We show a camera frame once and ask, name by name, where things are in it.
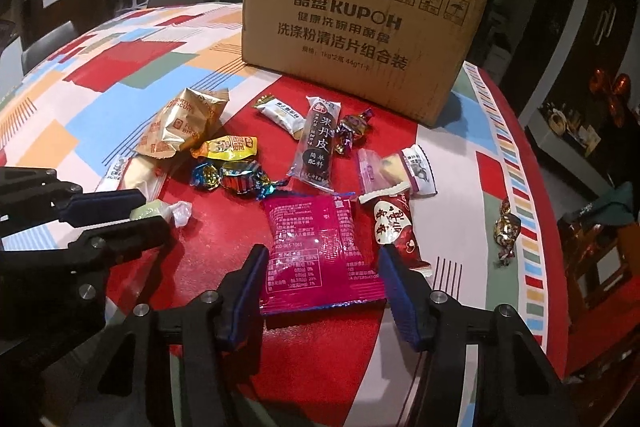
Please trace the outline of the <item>white cream snack packet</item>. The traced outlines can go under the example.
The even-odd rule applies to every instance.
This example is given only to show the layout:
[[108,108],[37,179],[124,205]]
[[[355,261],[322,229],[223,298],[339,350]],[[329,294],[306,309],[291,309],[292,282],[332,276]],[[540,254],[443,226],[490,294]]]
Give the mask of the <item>white cream snack packet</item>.
[[156,159],[143,155],[117,155],[108,165],[97,192],[139,190],[148,202],[160,196],[167,168]]

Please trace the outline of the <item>green white candy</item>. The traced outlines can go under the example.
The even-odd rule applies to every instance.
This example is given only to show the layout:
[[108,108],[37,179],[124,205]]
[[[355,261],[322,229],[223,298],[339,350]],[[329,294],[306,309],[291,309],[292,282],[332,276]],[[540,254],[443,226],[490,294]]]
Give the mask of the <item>green white candy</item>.
[[132,210],[129,215],[130,220],[141,220],[151,217],[162,217],[167,223],[175,228],[184,228],[192,216],[192,204],[179,200],[173,204],[167,204],[160,199],[151,200],[146,204]]

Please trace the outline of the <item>magenta square snack packet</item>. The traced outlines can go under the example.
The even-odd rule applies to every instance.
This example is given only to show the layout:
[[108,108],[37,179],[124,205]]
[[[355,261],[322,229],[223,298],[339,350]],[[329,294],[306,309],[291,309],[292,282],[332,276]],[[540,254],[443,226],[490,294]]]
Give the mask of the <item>magenta square snack packet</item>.
[[375,303],[383,283],[357,245],[346,195],[272,195],[264,202],[272,234],[262,314]]

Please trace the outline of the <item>gold brown candy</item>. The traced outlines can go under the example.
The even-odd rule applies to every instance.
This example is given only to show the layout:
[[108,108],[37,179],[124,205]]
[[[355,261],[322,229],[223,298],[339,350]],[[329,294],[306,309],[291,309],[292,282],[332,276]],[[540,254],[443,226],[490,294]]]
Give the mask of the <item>gold brown candy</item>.
[[494,224],[494,241],[499,247],[498,260],[502,265],[510,265],[515,257],[515,243],[521,234],[521,226],[521,219],[511,211],[509,199],[503,199]]

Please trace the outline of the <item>blue foil candy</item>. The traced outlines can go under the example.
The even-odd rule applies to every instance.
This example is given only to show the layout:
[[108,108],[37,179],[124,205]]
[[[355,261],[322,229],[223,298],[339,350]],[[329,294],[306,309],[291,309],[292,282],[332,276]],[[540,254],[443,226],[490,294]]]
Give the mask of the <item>blue foil candy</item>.
[[223,188],[236,196],[262,200],[288,185],[290,178],[273,180],[255,159],[218,161],[205,159],[196,165],[190,185],[198,190],[215,191]]

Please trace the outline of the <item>gold foil snack bag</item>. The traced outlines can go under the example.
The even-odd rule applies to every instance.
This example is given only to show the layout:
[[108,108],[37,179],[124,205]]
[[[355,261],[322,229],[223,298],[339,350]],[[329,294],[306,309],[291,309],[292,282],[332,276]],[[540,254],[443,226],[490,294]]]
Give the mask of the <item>gold foil snack bag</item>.
[[168,159],[201,145],[218,129],[229,100],[227,88],[183,89],[153,117],[134,150],[149,158]]

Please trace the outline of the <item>yellow jelly snack pouch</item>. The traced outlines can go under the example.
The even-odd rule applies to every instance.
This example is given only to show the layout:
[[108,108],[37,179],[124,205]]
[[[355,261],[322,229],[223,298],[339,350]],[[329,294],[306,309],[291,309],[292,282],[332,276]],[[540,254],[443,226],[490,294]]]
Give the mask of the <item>yellow jelly snack pouch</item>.
[[257,149],[256,136],[224,135],[205,141],[200,147],[192,148],[190,153],[194,158],[235,161],[255,156]]

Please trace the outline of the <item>red white snack packet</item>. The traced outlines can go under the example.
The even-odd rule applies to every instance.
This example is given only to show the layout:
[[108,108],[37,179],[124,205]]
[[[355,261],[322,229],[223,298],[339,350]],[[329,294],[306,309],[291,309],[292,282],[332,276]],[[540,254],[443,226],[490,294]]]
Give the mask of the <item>red white snack packet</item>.
[[375,242],[380,246],[394,246],[409,269],[430,277],[432,265],[422,259],[413,230],[409,183],[401,182],[362,194],[358,200],[361,205],[372,208]]

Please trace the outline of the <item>white grey snack packet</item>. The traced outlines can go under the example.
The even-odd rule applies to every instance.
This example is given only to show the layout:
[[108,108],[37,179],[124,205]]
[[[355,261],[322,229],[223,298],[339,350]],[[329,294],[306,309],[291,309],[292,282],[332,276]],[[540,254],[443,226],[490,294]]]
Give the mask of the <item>white grey snack packet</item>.
[[381,173],[383,178],[392,185],[406,184],[411,194],[419,196],[437,194],[431,163],[419,144],[413,144],[384,157]]

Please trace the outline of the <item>pink clear snack packet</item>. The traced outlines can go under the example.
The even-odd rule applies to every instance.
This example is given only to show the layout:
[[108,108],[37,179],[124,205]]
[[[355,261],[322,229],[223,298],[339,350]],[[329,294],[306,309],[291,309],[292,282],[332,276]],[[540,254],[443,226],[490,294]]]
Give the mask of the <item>pink clear snack packet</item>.
[[374,150],[357,150],[357,166],[362,194],[390,187],[390,181],[382,173],[382,158]]

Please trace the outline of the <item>white gold snack bar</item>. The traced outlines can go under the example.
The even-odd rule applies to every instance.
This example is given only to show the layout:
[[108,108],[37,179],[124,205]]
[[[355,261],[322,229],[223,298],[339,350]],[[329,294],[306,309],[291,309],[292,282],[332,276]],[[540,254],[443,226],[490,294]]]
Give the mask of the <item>white gold snack bar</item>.
[[305,117],[296,109],[279,100],[270,93],[258,98],[254,107],[259,113],[267,117],[273,124],[288,132],[296,141],[302,136],[305,127]]

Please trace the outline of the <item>purple foil candy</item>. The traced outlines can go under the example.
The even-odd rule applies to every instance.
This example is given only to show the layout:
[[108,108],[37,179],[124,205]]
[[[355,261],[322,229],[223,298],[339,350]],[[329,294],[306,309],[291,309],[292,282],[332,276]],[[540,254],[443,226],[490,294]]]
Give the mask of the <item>purple foil candy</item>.
[[346,115],[335,129],[335,153],[345,155],[359,142],[370,129],[372,109],[367,108],[358,114]]

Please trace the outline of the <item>white low tv cabinet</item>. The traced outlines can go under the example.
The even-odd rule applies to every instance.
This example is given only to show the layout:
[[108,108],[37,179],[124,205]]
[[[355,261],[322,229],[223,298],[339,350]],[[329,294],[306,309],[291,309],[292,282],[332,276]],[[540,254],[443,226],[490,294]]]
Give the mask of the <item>white low tv cabinet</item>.
[[527,128],[533,135],[536,147],[550,156],[582,185],[588,187],[593,194],[601,196],[611,190],[611,183],[606,181],[570,143],[552,131],[539,110],[530,116]]

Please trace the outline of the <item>red foil balloons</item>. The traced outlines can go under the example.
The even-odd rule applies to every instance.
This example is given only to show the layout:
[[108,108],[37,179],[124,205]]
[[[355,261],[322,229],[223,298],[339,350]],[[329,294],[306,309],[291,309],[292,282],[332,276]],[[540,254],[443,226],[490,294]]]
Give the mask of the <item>red foil balloons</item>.
[[604,69],[597,68],[589,80],[589,90],[603,98],[614,124],[619,128],[623,127],[631,95],[630,77],[620,74],[613,78]]

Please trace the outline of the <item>brown cardboard box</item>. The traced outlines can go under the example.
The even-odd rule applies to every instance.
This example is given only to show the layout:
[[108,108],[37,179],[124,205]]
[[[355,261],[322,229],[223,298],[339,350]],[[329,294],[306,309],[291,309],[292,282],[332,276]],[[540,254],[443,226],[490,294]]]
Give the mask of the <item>brown cardboard box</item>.
[[432,127],[487,0],[243,0],[244,62]]

